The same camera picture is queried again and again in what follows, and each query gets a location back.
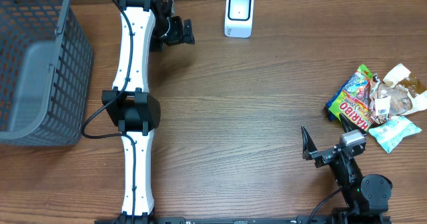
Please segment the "green candy bag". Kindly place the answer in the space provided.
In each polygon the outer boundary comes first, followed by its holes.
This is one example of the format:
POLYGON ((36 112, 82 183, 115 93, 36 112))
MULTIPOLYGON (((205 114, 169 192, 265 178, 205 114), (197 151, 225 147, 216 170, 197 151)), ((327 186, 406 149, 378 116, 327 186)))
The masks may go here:
POLYGON ((361 129, 369 130, 374 120, 370 114, 370 88, 373 74, 361 64, 356 72, 337 91, 334 105, 361 129))

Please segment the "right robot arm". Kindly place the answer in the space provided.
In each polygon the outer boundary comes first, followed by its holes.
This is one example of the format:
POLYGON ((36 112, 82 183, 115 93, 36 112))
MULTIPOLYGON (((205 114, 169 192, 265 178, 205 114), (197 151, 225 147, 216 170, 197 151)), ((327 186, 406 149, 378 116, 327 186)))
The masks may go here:
POLYGON ((322 200, 304 223, 390 223, 391 218, 383 214, 388 211, 388 200, 392 194, 392 182, 379 174, 363 175, 356 156, 366 149, 367 132, 340 114, 344 130, 339 143, 319 151, 307 129, 302 126, 302 158, 313 160, 319 168, 329 166, 334 174, 338 189, 322 200), (330 215, 316 217, 318 210, 332 197, 341 193, 346 206, 334 208, 330 215))

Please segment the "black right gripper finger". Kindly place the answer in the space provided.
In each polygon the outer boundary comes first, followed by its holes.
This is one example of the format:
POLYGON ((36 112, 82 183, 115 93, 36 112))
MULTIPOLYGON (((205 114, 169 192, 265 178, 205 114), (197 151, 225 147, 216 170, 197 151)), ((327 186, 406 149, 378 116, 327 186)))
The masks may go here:
POLYGON ((345 133, 355 131, 358 129, 358 126, 352 121, 350 121, 344 113, 340 113, 339 118, 345 133))
POLYGON ((301 126, 301 132, 302 132, 302 158, 305 160, 312 160, 316 158, 316 155, 318 154, 318 150, 310 137, 310 134, 308 133, 307 129, 302 125, 301 126))

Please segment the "beige snack bag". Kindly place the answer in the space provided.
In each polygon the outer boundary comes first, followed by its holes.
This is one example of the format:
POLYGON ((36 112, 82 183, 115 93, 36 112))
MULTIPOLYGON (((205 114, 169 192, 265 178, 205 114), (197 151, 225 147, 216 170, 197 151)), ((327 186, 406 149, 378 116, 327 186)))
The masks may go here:
POLYGON ((374 74, 370 85, 369 109, 377 124, 426 110, 426 86, 401 63, 383 79, 374 74))

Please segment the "blue oreo packet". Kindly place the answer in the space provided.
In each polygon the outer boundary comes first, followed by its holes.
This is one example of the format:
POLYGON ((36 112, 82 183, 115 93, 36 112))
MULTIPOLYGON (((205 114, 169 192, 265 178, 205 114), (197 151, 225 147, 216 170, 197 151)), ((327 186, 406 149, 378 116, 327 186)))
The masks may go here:
POLYGON ((340 109, 334 105, 338 96, 339 93, 335 93, 334 96, 326 103, 326 111, 329 121, 339 119, 340 109))

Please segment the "teal snack packet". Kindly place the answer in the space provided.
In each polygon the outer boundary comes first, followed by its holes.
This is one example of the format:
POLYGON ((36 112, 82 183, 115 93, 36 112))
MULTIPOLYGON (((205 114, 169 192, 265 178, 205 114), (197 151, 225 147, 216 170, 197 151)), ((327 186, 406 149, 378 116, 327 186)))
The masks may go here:
POLYGON ((421 128, 417 127, 405 116, 395 116, 383 125, 368 130, 369 134, 376 139, 387 154, 390 154, 403 138, 421 131, 421 128))

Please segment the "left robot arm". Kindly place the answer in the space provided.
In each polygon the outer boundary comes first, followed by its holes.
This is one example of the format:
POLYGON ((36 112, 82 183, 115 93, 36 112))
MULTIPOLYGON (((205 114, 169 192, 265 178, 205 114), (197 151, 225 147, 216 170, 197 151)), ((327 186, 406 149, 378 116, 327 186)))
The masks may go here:
POLYGON ((195 43, 192 24, 175 13, 173 0, 113 0, 121 17, 117 73, 101 95, 103 109, 118 128, 125 159, 125 191, 114 223, 153 223, 151 148, 161 107, 149 92, 152 51, 195 43))

